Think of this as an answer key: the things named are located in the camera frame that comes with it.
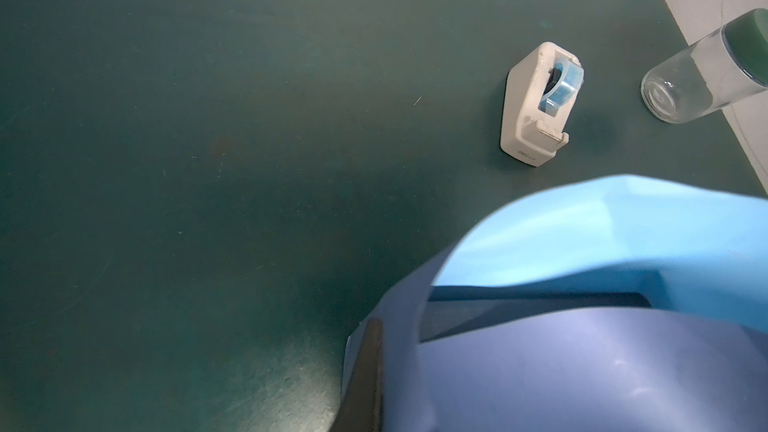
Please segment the light blue wrapping paper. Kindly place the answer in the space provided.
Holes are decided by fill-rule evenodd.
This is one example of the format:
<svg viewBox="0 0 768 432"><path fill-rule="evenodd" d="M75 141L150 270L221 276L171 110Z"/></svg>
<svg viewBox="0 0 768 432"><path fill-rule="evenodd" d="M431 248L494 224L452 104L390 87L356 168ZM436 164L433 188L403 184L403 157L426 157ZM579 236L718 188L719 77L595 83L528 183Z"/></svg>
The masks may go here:
<svg viewBox="0 0 768 432"><path fill-rule="evenodd" d="M512 202L392 286L381 431L763 431L767 203L622 175Z"/></svg>

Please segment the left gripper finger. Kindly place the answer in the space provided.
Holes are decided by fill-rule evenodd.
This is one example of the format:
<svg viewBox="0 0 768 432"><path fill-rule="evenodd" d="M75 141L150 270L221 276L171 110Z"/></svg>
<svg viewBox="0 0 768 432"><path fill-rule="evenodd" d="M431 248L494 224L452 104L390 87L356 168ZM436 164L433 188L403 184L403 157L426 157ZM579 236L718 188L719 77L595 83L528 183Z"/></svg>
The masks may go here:
<svg viewBox="0 0 768 432"><path fill-rule="evenodd" d="M346 393L330 428L336 432L382 430L383 325L367 322Z"/></svg>

